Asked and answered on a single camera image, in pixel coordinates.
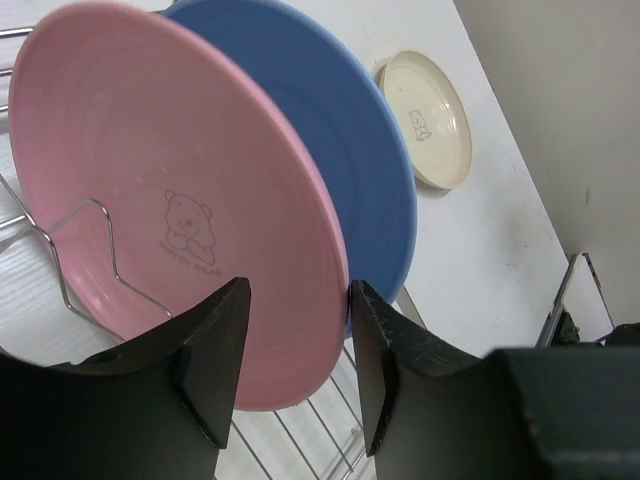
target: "pink plate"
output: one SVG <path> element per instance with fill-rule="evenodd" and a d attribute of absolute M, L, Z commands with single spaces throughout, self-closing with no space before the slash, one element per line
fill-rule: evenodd
<path fill-rule="evenodd" d="M 174 315 L 249 278 L 238 408 L 290 406 L 328 378 L 347 316 L 336 213 L 291 125 L 227 57 L 158 15 L 74 4 L 28 36 L 9 111 L 40 227 L 100 200 L 122 277 Z M 53 240 L 103 325 L 130 339 L 166 321 L 113 276 L 100 209 L 81 210 Z"/>

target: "metal rod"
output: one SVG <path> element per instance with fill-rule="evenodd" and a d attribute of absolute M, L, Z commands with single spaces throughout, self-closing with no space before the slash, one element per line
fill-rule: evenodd
<path fill-rule="evenodd" d="M 12 225 L 20 223 L 23 220 L 26 220 L 26 218 L 27 218 L 26 215 L 18 215 L 17 217 L 11 218 L 9 220 L 5 220 L 4 222 L 0 223 L 0 230 L 2 230 L 4 228 L 9 228 Z"/>
<path fill-rule="evenodd" d="M 351 364 L 351 366 L 353 367 L 354 370 L 357 371 L 356 369 L 356 362 L 353 359 L 353 357 L 351 356 L 351 354 L 349 353 L 349 350 L 347 350 L 347 347 L 342 347 L 342 351 L 344 352 L 344 354 L 347 356 L 347 358 L 349 359 L 349 363 Z"/>
<path fill-rule="evenodd" d="M 351 429 L 351 433 L 353 433 L 353 436 L 351 437 L 351 441 L 346 445 L 346 447 L 344 448 L 344 451 L 347 452 L 347 456 L 349 456 L 349 452 L 352 450 L 352 448 L 354 446 L 356 446 L 356 444 L 362 444 L 362 435 L 360 434 L 360 430 L 352 428 Z M 329 471 L 329 473 L 327 474 L 327 479 L 334 479 L 336 478 L 336 475 L 338 475 L 338 471 L 342 471 L 340 469 L 340 467 L 342 466 L 342 462 L 339 461 L 337 463 L 334 464 L 334 466 L 331 468 L 331 470 Z M 349 462 L 349 466 L 351 467 L 349 469 L 350 473 L 354 473 L 351 472 L 351 470 L 355 469 L 355 465 L 352 462 Z"/>
<path fill-rule="evenodd" d="M 58 277 L 58 284 L 60 286 L 60 293 L 62 294 L 62 300 L 64 301 L 65 306 L 69 310 L 71 310 L 73 313 L 78 315 L 79 317 L 84 318 L 87 322 L 91 323 L 92 325 L 94 325 L 94 326 L 100 328 L 101 330 L 109 333 L 110 335 L 114 336 L 118 341 L 123 342 L 124 339 L 122 337 L 120 337 L 118 334 L 112 332 L 107 327 L 101 325 L 96 320 L 94 320 L 91 316 L 85 314 L 84 312 L 78 310 L 76 307 L 73 306 L 73 304 L 71 303 L 71 300 L 69 299 L 69 292 L 67 291 L 67 286 L 66 286 L 66 283 L 64 281 L 64 276 L 62 275 L 62 267 L 60 265 L 60 257 L 58 256 L 58 249 L 56 248 L 55 244 L 53 243 L 53 240 L 51 239 L 51 237 L 49 236 L 49 234 L 47 232 L 42 230 L 37 225 L 34 225 L 32 228 L 36 232 L 38 232 L 42 236 L 42 238 L 44 238 L 46 240 L 46 242 L 49 244 L 49 248 L 51 250 L 51 255 L 53 256 L 53 263 L 54 263 L 54 265 L 56 267 L 56 275 Z"/>
<path fill-rule="evenodd" d="M 347 408 L 349 409 L 349 411 L 351 412 L 351 415 L 353 415 L 353 418 L 356 419 L 356 422 L 358 422 L 358 426 L 360 428 L 362 428 L 362 422 L 360 421 L 360 418 L 358 418 L 358 415 L 356 415 L 355 410 L 353 409 L 353 407 L 351 406 L 351 404 L 349 403 L 349 400 L 347 400 L 347 397 L 345 396 L 344 392 L 342 391 L 342 389 L 340 388 L 340 385 L 338 385 L 338 382 L 336 382 L 336 380 L 333 378 L 333 375 L 329 377 L 331 379 L 331 383 L 333 383 L 333 385 L 336 387 L 336 390 L 338 390 L 338 393 L 340 394 L 340 397 L 342 397 L 342 400 L 344 401 L 344 403 L 347 405 Z"/>
<path fill-rule="evenodd" d="M 2 183 L 2 186 L 5 188 L 5 190 L 9 193 L 9 195 L 11 195 L 11 198 L 13 198 L 13 201 L 18 204 L 25 218 L 29 221 L 29 223 L 32 226 L 35 227 L 36 222 L 31 216 L 31 214 L 29 213 L 29 211 L 27 210 L 27 207 L 24 206 L 24 203 L 22 203 L 22 200 L 20 200 L 20 197 L 18 197 L 18 194 L 13 191 L 13 188 L 11 188 L 11 185 L 9 185 L 9 182 L 7 182 L 7 180 L 2 175 L 0 175 L 0 183 Z M 16 219 L 11 219 L 10 221 L 13 223 L 17 223 Z"/>
<path fill-rule="evenodd" d="M 593 262 L 591 261 L 591 255 L 589 255 L 589 252 L 584 252 L 581 255 L 584 257 L 585 262 L 587 262 L 587 267 L 589 267 L 589 272 L 591 273 L 591 277 L 593 278 L 593 281 L 596 284 L 596 288 L 598 289 L 598 293 L 600 294 L 602 305 L 604 305 L 604 309 L 607 312 L 607 317 L 609 317 L 609 323 L 611 324 L 611 328 L 616 328 L 616 324 L 613 323 L 613 319 L 611 318 L 609 307 L 607 307 L 607 302 L 604 301 L 604 294 L 602 293 L 602 284 L 600 283 L 600 279 L 598 278 L 596 269 L 593 266 Z"/>
<path fill-rule="evenodd" d="M 573 271 L 575 270 L 576 264 L 578 261 L 578 255 L 574 255 L 569 259 L 569 266 L 567 267 L 567 271 L 562 278 L 562 283 L 560 283 L 560 288 L 558 288 L 558 293 L 556 294 L 556 298 L 553 302 L 553 308 L 551 309 L 551 313 L 547 317 L 547 321 L 542 327 L 542 332 L 540 333 L 540 338 L 538 338 L 538 343 L 536 344 L 536 348 L 546 348 L 551 345 L 551 341 L 553 340 L 553 335 L 558 328 L 558 324 L 560 323 L 560 317 L 562 316 L 562 311 L 564 310 L 563 300 L 564 295 L 567 292 L 567 287 L 569 286 L 569 281 L 573 276 Z"/>
<path fill-rule="evenodd" d="M 318 474 L 316 473 L 315 469 L 311 465 L 311 462 L 309 462 L 309 459 L 307 458 L 307 456 L 304 454 L 304 452 L 300 448 L 300 445 L 298 445 L 298 442 L 296 442 L 296 439 L 293 438 L 293 435 L 291 434 L 291 432 L 289 431 L 289 429 L 287 428 L 285 423 L 282 421 L 282 418 L 280 418 L 280 415 L 278 415 L 278 412 L 273 412 L 273 414 L 276 416 L 276 418 L 280 422 L 280 425 L 282 425 L 282 428 L 286 432 L 287 436 L 291 439 L 291 442 L 293 442 L 293 445 L 296 447 L 296 450 L 298 450 L 298 453 L 300 454 L 300 456 L 304 460 L 304 463 L 306 463 L 307 467 L 309 467 L 309 470 L 311 470 L 311 473 L 313 474 L 315 479 L 316 480 L 320 480 L 320 477 L 318 476 Z"/>
<path fill-rule="evenodd" d="M 7 38 L 26 37 L 33 31 L 33 27 L 9 28 L 0 30 L 0 40 Z"/>
<path fill-rule="evenodd" d="M 342 480 L 347 480 L 351 476 L 351 474 L 354 472 L 354 469 L 358 466 L 360 461 L 364 458 L 365 453 L 367 453 L 367 451 L 365 449 L 362 449 L 362 451 L 358 454 L 356 461 L 353 462 L 352 470 L 345 473 L 344 477 L 342 477 Z"/>
<path fill-rule="evenodd" d="M 318 421 L 322 424 L 322 427 L 324 428 L 324 431 L 327 432 L 327 435 L 329 435 L 329 438 L 331 439 L 331 442 L 333 443 L 333 446 L 336 447 L 336 449 L 338 450 L 338 452 L 340 453 L 340 456 L 342 457 L 342 459 L 344 460 L 344 463 L 347 464 L 347 467 L 349 468 L 349 470 L 351 472 L 353 472 L 353 468 L 351 468 L 351 464 L 349 463 L 349 460 L 347 459 L 347 456 L 345 455 L 345 453 L 342 451 L 342 448 L 340 448 L 340 445 L 338 444 L 338 442 L 336 441 L 335 437 L 333 436 L 333 434 L 331 433 L 331 430 L 329 430 L 329 427 L 327 427 L 327 424 L 324 423 L 323 418 L 320 416 L 320 414 L 318 413 L 318 410 L 316 410 L 315 405 L 313 404 L 313 402 L 311 402 L 311 399 L 307 399 L 307 403 L 309 404 L 309 406 L 311 407 L 311 410 L 313 410 L 313 413 L 315 413 L 316 417 L 318 418 Z"/>
<path fill-rule="evenodd" d="M 127 282 L 125 279 L 123 279 L 120 276 L 120 273 L 118 272 L 118 262 L 116 260 L 116 246 L 115 246 L 115 242 L 114 242 L 114 239 L 113 239 L 113 224 L 111 222 L 111 215 L 109 214 L 109 211 L 107 210 L 107 208 L 100 201 L 96 200 L 95 198 L 88 198 L 87 200 L 82 202 L 80 205 L 78 205 L 76 208 L 74 208 L 71 212 L 69 212 L 62 220 L 60 220 L 58 223 L 56 223 L 53 226 L 53 228 L 51 229 L 51 234 L 53 235 L 56 231 L 58 231 L 58 229 L 60 227 L 62 227 L 65 223 L 67 223 L 80 210 L 82 210 L 83 208 L 85 208 L 87 206 L 90 206 L 90 205 L 98 207 L 100 209 L 100 211 L 102 212 L 102 214 L 104 215 L 105 219 L 107 220 L 107 234 L 109 235 L 109 250 L 110 250 L 110 253 L 111 253 L 111 269 L 113 270 L 113 276 L 116 277 L 116 280 L 118 280 L 118 282 L 123 284 L 129 290 L 132 290 L 133 292 L 137 293 L 142 298 L 144 298 L 144 299 L 148 300 L 149 302 L 153 303 L 159 309 L 163 310 L 165 315 L 169 319 L 173 318 L 173 315 L 171 314 L 171 312 L 169 310 L 167 310 L 167 308 L 164 305 L 162 305 L 160 302 L 158 302 L 153 297 L 151 297 L 151 296 L 147 295 L 146 293 L 144 293 L 142 290 L 134 287 L 133 285 L 131 285 L 129 282 Z"/>
<path fill-rule="evenodd" d="M 258 463 L 258 465 L 260 465 L 260 468 L 262 469 L 262 471 L 264 472 L 264 474 L 266 475 L 266 477 L 269 480 L 273 480 L 273 477 L 271 476 L 271 474 L 269 473 L 269 471 L 267 470 L 267 467 L 264 466 L 264 464 L 262 463 L 262 461 L 260 460 L 260 457 L 258 457 L 258 455 L 256 454 L 255 450 L 251 447 L 251 445 L 249 444 L 249 442 L 247 441 L 247 439 L 244 437 L 244 435 L 242 434 L 242 432 L 240 431 L 240 429 L 238 428 L 238 426 L 236 425 L 236 422 L 234 422 L 233 420 L 231 421 L 231 426 L 233 427 L 233 429 L 236 431 L 236 433 L 238 434 L 238 436 L 240 437 L 240 439 L 244 442 L 245 446 L 247 447 L 247 450 L 249 450 L 249 453 L 251 453 L 251 456 L 254 458 L 254 460 Z"/>

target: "metal wire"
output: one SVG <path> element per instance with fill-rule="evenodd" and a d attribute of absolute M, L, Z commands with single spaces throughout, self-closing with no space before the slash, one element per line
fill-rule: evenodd
<path fill-rule="evenodd" d="M 231 421 L 231 426 L 233 427 L 233 429 L 236 431 L 236 433 L 238 434 L 238 436 L 240 437 L 240 440 L 242 440 L 244 442 L 245 447 L 247 447 L 247 450 L 249 450 L 249 453 L 251 454 L 251 456 L 253 457 L 253 459 L 258 463 L 258 465 L 260 466 L 260 468 L 262 469 L 262 471 L 264 472 L 265 476 L 269 479 L 269 480 L 273 480 L 273 477 L 271 476 L 271 474 L 269 473 L 269 470 L 267 470 L 267 467 L 264 466 L 264 463 L 262 463 L 262 460 L 260 460 L 260 457 L 256 454 L 255 450 L 253 449 L 253 447 L 251 446 L 251 444 L 247 441 L 247 439 L 245 438 L 245 436 L 242 434 L 242 431 L 238 428 L 238 426 L 236 425 L 236 422 L 234 422 L 233 420 Z"/>
<path fill-rule="evenodd" d="M 342 480 L 347 480 L 353 474 L 354 469 L 358 466 L 360 461 L 364 458 L 365 453 L 367 453 L 367 451 L 365 449 L 362 449 L 362 451 L 358 454 L 356 460 L 352 464 L 353 468 L 347 473 L 345 473 L 344 477 L 342 477 Z"/>
<path fill-rule="evenodd" d="M 309 462 L 309 459 L 307 458 L 307 456 L 304 454 L 304 452 L 302 451 L 302 448 L 300 448 L 300 445 L 298 444 L 298 442 L 296 442 L 296 439 L 294 438 L 294 436 L 291 434 L 291 431 L 289 431 L 289 428 L 287 427 L 287 424 L 284 423 L 284 421 L 282 420 L 282 418 L 280 417 L 280 415 L 278 414 L 278 412 L 273 412 L 273 414 L 276 416 L 276 418 L 278 419 L 278 422 L 280 422 L 280 425 L 282 425 L 282 428 L 284 429 L 285 433 L 287 434 L 287 436 L 291 439 L 291 442 L 293 443 L 293 446 L 296 447 L 296 450 L 298 450 L 298 453 L 300 454 L 300 456 L 302 457 L 302 459 L 304 460 L 304 463 L 307 464 L 307 467 L 309 467 L 309 470 L 311 470 L 311 473 L 313 474 L 313 476 L 315 477 L 316 480 L 320 480 L 320 477 L 318 476 L 315 468 L 313 468 L 313 465 L 311 465 L 311 462 Z"/>
<path fill-rule="evenodd" d="M 349 460 L 347 459 L 347 456 L 345 455 L 345 453 L 342 451 L 342 449 L 340 448 L 340 445 L 338 445 L 338 442 L 336 441 L 335 437 L 333 436 L 333 434 L 331 433 L 331 430 L 329 430 L 329 427 L 327 427 L 327 424 L 324 423 L 324 419 L 322 418 L 322 416 L 318 413 L 318 410 L 316 410 L 316 407 L 313 405 L 313 402 L 311 401 L 311 399 L 307 400 L 307 403 L 309 404 L 309 406 L 311 407 L 311 410 L 313 410 L 313 413 L 315 413 L 316 418 L 318 419 L 318 421 L 320 422 L 320 424 L 322 425 L 322 427 L 324 428 L 324 431 L 327 432 L 327 435 L 329 435 L 329 438 L 331 439 L 331 442 L 333 443 L 334 447 L 336 447 L 336 449 L 338 450 L 338 452 L 340 453 L 340 456 L 342 457 L 342 460 L 344 460 L 344 463 L 347 464 L 347 467 L 349 468 L 349 470 L 351 472 L 353 472 L 353 468 L 351 467 L 351 464 L 349 463 Z"/>
<path fill-rule="evenodd" d="M 356 369 L 356 361 L 353 359 L 353 357 L 351 356 L 351 354 L 349 353 L 349 350 L 347 350 L 347 347 L 343 346 L 342 347 L 342 351 L 344 352 L 344 354 L 347 356 L 347 359 L 349 360 L 349 363 L 351 364 L 351 366 L 353 367 L 353 369 Z"/>
<path fill-rule="evenodd" d="M 31 32 L 33 32 L 33 27 L 20 27 L 20 28 L 9 28 L 7 30 L 0 30 L 0 40 L 17 38 L 17 37 L 26 37 Z"/>
<path fill-rule="evenodd" d="M 358 422 L 358 426 L 360 428 L 362 428 L 362 422 L 360 421 L 360 418 L 358 417 L 358 415 L 356 415 L 356 412 L 353 410 L 353 407 L 351 406 L 351 404 L 347 400 L 347 397 L 345 396 L 344 392 L 340 388 L 340 385 L 338 385 L 338 382 L 335 381 L 333 376 L 331 376 L 330 379 L 331 379 L 331 383 L 333 383 L 333 385 L 336 387 L 336 390 L 338 390 L 338 394 L 340 395 L 340 397 L 342 398 L 344 403 L 347 405 L 347 408 L 351 412 L 351 415 L 353 415 L 353 418 L 355 418 L 356 422 Z"/>
<path fill-rule="evenodd" d="M 53 263 L 54 263 L 55 270 L 56 270 L 56 276 L 58 278 L 58 285 L 60 287 L 60 293 L 62 295 L 62 300 L 63 300 L 65 306 L 71 312 L 73 312 L 76 315 L 78 315 L 80 318 L 83 318 L 84 320 L 88 321 L 92 325 L 94 325 L 94 326 L 100 328 L 101 330 L 104 330 L 105 332 L 109 333 L 111 336 L 113 336 L 119 342 L 123 342 L 124 339 L 120 335 L 118 335 L 117 333 L 111 331 L 107 327 L 101 325 L 92 316 L 87 315 L 86 313 L 84 313 L 82 310 L 79 310 L 78 308 L 76 308 L 71 303 L 71 300 L 69 298 L 69 291 L 67 289 L 67 285 L 66 285 L 66 282 L 64 280 L 64 274 L 62 272 L 62 266 L 60 264 L 60 257 L 58 255 L 58 249 L 56 248 L 56 245 L 53 242 L 50 234 L 45 232 L 38 225 L 36 225 L 35 220 L 31 216 L 31 214 L 29 213 L 29 211 L 27 210 L 25 205 L 22 203 L 22 201 L 20 200 L 18 195 L 11 188 L 11 186 L 9 185 L 9 182 L 7 182 L 7 180 L 2 175 L 0 175 L 0 183 L 2 183 L 2 185 L 4 186 L 6 191 L 9 193 L 9 195 L 11 195 L 13 200 L 17 203 L 17 205 L 22 210 L 22 214 L 18 215 L 15 218 L 12 218 L 12 219 L 9 219 L 9 220 L 6 220 L 6 221 L 2 222 L 2 224 L 0 225 L 0 229 L 7 228 L 7 227 L 10 227 L 10 226 L 13 226 L 13 225 L 18 225 L 19 223 L 24 222 L 25 220 L 29 224 L 27 226 L 27 228 L 19 231 L 13 237 L 11 237 L 9 239 L 6 239 L 3 242 L 0 242 L 0 253 L 4 252 L 7 248 L 9 248 L 9 246 L 11 246 L 14 242 L 19 240 L 20 238 L 24 238 L 25 236 L 27 236 L 31 231 L 35 231 L 35 232 L 39 233 L 40 236 L 42 238 L 44 238 L 44 240 L 49 245 L 49 250 L 51 251 L 51 255 L 52 255 L 52 258 L 53 258 Z M 171 312 L 166 307 L 164 307 L 160 302 L 158 302 L 153 297 L 151 297 L 151 296 L 147 295 L 146 293 L 144 293 L 142 290 L 140 290 L 140 289 L 136 288 L 135 286 L 131 285 L 129 282 L 127 282 L 125 279 L 123 279 L 122 276 L 120 275 L 120 273 L 118 272 L 118 262 L 117 262 L 117 259 L 116 259 L 116 247 L 115 247 L 115 241 L 114 241 L 114 236 L 113 236 L 113 224 L 111 222 L 111 215 L 109 215 L 109 211 L 107 210 L 107 208 L 102 203 L 100 203 L 98 200 L 90 198 L 90 199 L 87 199 L 84 202 L 82 202 L 75 209 L 73 209 L 71 212 L 69 212 L 67 215 L 65 215 L 65 217 L 62 218 L 62 220 L 60 220 L 58 223 L 56 223 L 53 226 L 53 228 L 50 230 L 51 234 L 53 234 L 56 231 L 58 231 L 64 224 L 66 224 L 78 212 L 80 212 L 81 210 L 83 210 L 87 206 L 97 206 L 100 209 L 100 211 L 102 212 L 103 216 L 105 217 L 105 220 L 106 220 L 106 223 L 107 223 L 107 235 L 109 237 L 109 253 L 110 253 L 110 256 L 111 256 L 111 268 L 113 270 L 113 276 L 116 278 L 116 280 L 118 282 L 120 282 L 122 285 L 124 285 L 126 288 L 131 290 L 132 292 L 136 293 L 137 295 L 139 295 L 140 297 L 142 297 L 145 300 L 149 301 L 150 303 L 153 303 L 159 309 L 164 311 L 164 313 L 167 315 L 168 318 L 172 318 Z"/>

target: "black object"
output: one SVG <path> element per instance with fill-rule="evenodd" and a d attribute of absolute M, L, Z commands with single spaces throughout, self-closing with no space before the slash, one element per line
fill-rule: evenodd
<path fill-rule="evenodd" d="M 640 479 L 640 349 L 497 350 L 477 359 L 365 282 L 351 314 L 378 480 Z"/>
<path fill-rule="evenodd" d="M 607 335 L 606 346 L 640 346 L 640 323 L 618 325 Z"/>
<path fill-rule="evenodd" d="M 0 478 L 211 480 L 225 448 L 251 291 L 192 310 L 80 365 L 0 354 Z"/>
<path fill-rule="evenodd" d="M 577 345 L 580 343 L 580 329 L 576 327 L 576 324 L 571 318 L 571 314 L 567 311 L 563 311 L 560 314 L 560 320 L 558 321 L 558 327 L 553 333 L 551 339 L 552 347 L 560 347 L 567 345 Z"/>

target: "cream plate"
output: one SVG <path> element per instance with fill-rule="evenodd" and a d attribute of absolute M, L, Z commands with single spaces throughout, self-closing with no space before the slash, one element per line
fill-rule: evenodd
<path fill-rule="evenodd" d="M 416 177 L 453 188 L 471 168 L 469 121 L 460 97 L 438 66 L 404 51 L 386 65 L 380 87 L 400 125 Z"/>

